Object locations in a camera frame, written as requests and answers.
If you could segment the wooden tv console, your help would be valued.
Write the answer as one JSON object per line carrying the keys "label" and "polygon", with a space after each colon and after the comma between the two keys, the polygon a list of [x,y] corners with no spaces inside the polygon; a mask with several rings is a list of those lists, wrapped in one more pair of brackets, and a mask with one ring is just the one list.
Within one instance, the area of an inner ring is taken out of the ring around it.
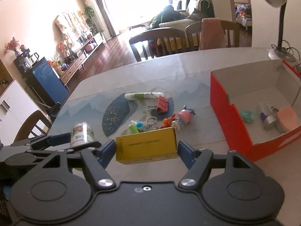
{"label": "wooden tv console", "polygon": [[82,43],[82,47],[75,52],[75,59],[68,63],[68,68],[64,70],[63,75],[60,76],[60,80],[64,86],[67,86],[68,82],[80,68],[84,68],[85,62],[105,42],[104,34],[98,32],[92,37],[89,36],[88,39]]}

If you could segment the grey correction tape dispenser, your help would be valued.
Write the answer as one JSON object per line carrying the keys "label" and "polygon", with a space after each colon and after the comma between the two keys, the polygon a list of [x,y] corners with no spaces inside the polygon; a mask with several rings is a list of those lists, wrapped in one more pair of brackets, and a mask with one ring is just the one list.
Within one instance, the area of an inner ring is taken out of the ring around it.
{"label": "grey correction tape dispenser", "polygon": [[282,128],[281,124],[278,121],[276,121],[275,128],[281,134],[285,134],[287,132],[285,129]]}

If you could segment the yellow cardboard box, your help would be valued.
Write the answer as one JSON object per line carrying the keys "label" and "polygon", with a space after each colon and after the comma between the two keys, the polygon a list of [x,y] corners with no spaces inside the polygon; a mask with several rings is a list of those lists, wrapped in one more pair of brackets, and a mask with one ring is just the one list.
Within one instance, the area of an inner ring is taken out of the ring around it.
{"label": "yellow cardboard box", "polygon": [[176,129],[173,127],[116,138],[116,161],[121,164],[140,164],[177,157]]}

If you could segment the sofa with clothes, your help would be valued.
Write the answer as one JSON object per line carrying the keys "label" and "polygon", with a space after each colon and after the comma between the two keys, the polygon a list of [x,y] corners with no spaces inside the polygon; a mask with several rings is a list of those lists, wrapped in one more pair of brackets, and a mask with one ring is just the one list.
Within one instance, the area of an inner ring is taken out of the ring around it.
{"label": "sofa with clothes", "polygon": [[203,18],[215,17],[212,0],[175,0],[175,4],[166,6],[151,21],[152,29],[159,28],[165,22],[190,19],[193,22]]}

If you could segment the small blue white toy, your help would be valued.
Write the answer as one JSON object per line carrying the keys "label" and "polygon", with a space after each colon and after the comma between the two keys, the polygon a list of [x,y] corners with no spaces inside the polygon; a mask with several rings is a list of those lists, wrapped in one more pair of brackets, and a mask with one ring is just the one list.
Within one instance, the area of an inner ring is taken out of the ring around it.
{"label": "small blue white toy", "polygon": [[142,130],[145,128],[144,122],[131,120],[131,124],[134,125],[137,129]]}

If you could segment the fruit label jar green lid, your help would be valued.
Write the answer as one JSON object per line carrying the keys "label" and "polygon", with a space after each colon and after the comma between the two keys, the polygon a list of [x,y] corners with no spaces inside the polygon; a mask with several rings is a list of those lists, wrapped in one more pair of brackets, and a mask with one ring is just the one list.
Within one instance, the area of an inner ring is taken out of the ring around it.
{"label": "fruit label jar green lid", "polygon": [[95,140],[94,130],[86,122],[80,122],[76,124],[72,128],[70,134],[71,134],[71,138],[70,138],[71,147],[87,144]]}

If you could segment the green potted plant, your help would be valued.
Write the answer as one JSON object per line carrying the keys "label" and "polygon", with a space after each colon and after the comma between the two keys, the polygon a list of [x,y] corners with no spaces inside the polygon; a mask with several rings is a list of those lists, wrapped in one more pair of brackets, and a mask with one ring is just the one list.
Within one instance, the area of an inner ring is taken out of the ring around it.
{"label": "green potted plant", "polygon": [[90,27],[90,30],[93,35],[97,33],[103,33],[104,30],[101,27],[98,27],[95,19],[96,19],[96,13],[95,10],[91,6],[86,6],[84,9],[84,15],[86,16],[86,23]]}

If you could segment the pink narwhal girl figurine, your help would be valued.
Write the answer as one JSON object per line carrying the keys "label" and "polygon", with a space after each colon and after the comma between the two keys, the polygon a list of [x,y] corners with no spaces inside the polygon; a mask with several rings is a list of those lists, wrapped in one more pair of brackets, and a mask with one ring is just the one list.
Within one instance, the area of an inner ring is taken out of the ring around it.
{"label": "pink narwhal girl figurine", "polygon": [[177,131],[180,131],[184,125],[191,122],[192,117],[196,115],[194,109],[183,106],[183,109],[176,114],[175,119],[171,122],[171,125],[176,128]]}

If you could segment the pink binder clip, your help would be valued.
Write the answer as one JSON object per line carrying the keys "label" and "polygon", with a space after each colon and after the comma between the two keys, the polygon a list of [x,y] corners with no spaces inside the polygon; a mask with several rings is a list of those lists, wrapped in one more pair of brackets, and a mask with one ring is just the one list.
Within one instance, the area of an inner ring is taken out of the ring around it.
{"label": "pink binder clip", "polygon": [[148,111],[156,110],[157,113],[166,113],[168,111],[168,99],[159,96],[155,106],[147,106]]}

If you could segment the orange toy figure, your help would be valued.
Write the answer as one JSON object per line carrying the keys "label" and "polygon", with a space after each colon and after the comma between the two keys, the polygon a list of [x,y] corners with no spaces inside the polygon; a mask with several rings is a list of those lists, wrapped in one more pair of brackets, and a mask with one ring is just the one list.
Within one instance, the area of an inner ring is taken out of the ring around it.
{"label": "orange toy figure", "polygon": [[171,127],[172,126],[172,122],[175,120],[175,118],[176,118],[175,114],[173,114],[171,117],[165,118],[163,120],[163,124],[162,124],[162,126],[160,128],[164,129],[164,128]]}

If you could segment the pink flower vase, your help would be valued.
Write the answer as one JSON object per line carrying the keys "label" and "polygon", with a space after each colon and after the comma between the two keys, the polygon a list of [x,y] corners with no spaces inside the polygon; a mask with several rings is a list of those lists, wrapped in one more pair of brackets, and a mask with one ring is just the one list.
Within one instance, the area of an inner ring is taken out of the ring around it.
{"label": "pink flower vase", "polygon": [[4,55],[8,54],[10,51],[13,51],[15,56],[18,57],[20,55],[19,47],[19,41],[16,40],[15,37],[12,37],[12,39],[4,46]]}

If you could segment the blue landscape table mat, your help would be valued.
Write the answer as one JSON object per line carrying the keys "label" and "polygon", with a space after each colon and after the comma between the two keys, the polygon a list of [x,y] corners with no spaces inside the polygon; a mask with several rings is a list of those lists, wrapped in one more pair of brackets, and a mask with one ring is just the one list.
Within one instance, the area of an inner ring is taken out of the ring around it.
{"label": "blue landscape table mat", "polygon": [[184,106],[192,108],[195,115],[184,125],[176,137],[191,145],[211,144],[224,140],[216,115],[210,107],[210,87],[198,79],[183,81],[150,81],[116,88],[90,96],[72,99],[63,106],[58,114],[50,135],[68,133],[80,122],[86,122],[94,129],[96,140],[105,142],[117,136],[130,134],[132,121],[156,121],[162,125],[162,119],[155,111],[147,110],[154,106],[154,99],[128,101],[125,94],[139,90],[162,92],[171,100],[168,116],[179,113]]}

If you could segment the pink plastic scoop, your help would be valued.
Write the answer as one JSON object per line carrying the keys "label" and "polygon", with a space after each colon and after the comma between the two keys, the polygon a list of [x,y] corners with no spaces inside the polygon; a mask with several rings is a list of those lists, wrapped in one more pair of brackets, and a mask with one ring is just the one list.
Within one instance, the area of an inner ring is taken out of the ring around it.
{"label": "pink plastic scoop", "polygon": [[281,108],[277,112],[278,121],[285,132],[289,132],[298,127],[297,115],[292,107]]}

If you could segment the white cabinet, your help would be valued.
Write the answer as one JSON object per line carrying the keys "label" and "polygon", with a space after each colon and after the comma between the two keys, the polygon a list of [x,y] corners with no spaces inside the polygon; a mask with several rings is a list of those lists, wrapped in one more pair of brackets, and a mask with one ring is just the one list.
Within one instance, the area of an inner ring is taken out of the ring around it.
{"label": "white cabinet", "polygon": [[22,124],[35,111],[41,111],[17,80],[1,94],[1,143],[10,145]]}

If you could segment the dark wooden dining chair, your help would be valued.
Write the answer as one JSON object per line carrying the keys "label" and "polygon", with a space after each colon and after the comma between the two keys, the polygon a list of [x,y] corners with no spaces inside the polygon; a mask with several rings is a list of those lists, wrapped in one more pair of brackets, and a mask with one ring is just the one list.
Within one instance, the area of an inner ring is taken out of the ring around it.
{"label": "dark wooden dining chair", "polygon": [[146,60],[167,55],[185,53],[189,50],[188,39],[182,30],[171,27],[161,27],[144,31],[129,40],[129,44],[137,62],[141,62],[141,53],[136,45],[142,48]]}

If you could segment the teal stone egg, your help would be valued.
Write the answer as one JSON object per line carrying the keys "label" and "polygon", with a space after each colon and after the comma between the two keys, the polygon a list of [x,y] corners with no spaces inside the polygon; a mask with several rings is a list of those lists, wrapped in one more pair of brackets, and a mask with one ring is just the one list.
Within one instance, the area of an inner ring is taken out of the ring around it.
{"label": "teal stone egg", "polygon": [[251,124],[254,121],[254,114],[252,111],[245,110],[240,113],[242,120],[247,123]]}

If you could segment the blue black cabinet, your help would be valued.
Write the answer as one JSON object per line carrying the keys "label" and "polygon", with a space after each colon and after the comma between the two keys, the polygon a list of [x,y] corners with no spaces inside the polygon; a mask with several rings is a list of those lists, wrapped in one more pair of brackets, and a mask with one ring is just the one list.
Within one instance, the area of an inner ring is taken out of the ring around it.
{"label": "blue black cabinet", "polygon": [[26,84],[44,104],[52,107],[64,102],[68,90],[44,57],[40,58],[37,53],[25,49],[16,57],[14,64]]}

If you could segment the white green glue tube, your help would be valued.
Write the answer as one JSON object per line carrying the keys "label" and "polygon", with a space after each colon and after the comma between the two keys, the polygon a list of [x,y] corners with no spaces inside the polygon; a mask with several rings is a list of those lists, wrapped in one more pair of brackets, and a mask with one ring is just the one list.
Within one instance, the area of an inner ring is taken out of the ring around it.
{"label": "white green glue tube", "polygon": [[165,94],[162,92],[138,92],[138,93],[127,93],[125,94],[125,99],[128,101],[133,101],[135,99],[150,99],[164,97]]}

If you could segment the wooden chair with pink cloth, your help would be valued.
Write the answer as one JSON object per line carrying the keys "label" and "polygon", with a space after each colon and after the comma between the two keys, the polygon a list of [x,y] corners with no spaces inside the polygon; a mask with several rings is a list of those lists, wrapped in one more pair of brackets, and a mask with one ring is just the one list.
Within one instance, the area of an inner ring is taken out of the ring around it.
{"label": "wooden chair with pink cloth", "polygon": [[219,18],[203,18],[185,29],[190,50],[240,46],[240,26]]}

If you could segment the red cardboard box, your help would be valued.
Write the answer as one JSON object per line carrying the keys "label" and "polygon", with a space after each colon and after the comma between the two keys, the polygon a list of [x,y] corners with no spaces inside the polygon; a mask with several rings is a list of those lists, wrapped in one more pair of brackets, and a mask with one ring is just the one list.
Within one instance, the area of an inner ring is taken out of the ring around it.
{"label": "red cardboard box", "polygon": [[[268,60],[213,70],[210,84],[210,104],[229,149],[257,161],[300,139],[300,73],[287,62]],[[276,118],[281,108],[292,107],[298,127],[285,134],[276,128],[265,130],[260,102],[273,105]],[[251,124],[241,118],[245,110],[254,114]]]}

